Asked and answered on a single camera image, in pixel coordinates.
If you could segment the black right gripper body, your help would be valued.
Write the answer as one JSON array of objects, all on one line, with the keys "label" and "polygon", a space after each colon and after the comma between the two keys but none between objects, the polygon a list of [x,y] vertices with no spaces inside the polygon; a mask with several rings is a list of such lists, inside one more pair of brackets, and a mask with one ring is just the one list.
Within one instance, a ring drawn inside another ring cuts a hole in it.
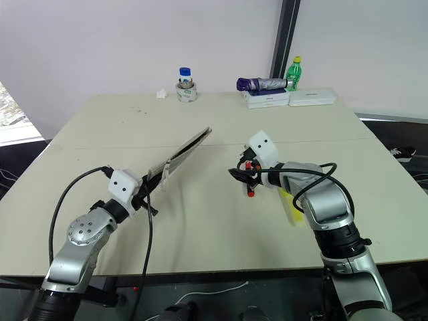
[{"label": "black right gripper body", "polygon": [[238,173],[243,174],[245,171],[249,171],[251,175],[261,174],[261,165],[251,148],[245,149],[238,161]]}]

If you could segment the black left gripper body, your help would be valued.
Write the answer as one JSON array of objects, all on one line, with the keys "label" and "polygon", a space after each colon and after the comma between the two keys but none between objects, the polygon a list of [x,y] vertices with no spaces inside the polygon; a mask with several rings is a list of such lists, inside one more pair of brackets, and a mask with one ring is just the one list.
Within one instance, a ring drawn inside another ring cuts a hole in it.
[{"label": "black left gripper body", "polygon": [[146,199],[146,196],[141,195],[141,186],[139,190],[136,192],[136,194],[133,196],[131,200],[131,205],[135,211],[138,211],[139,209],[144,209],[144,201]]}]

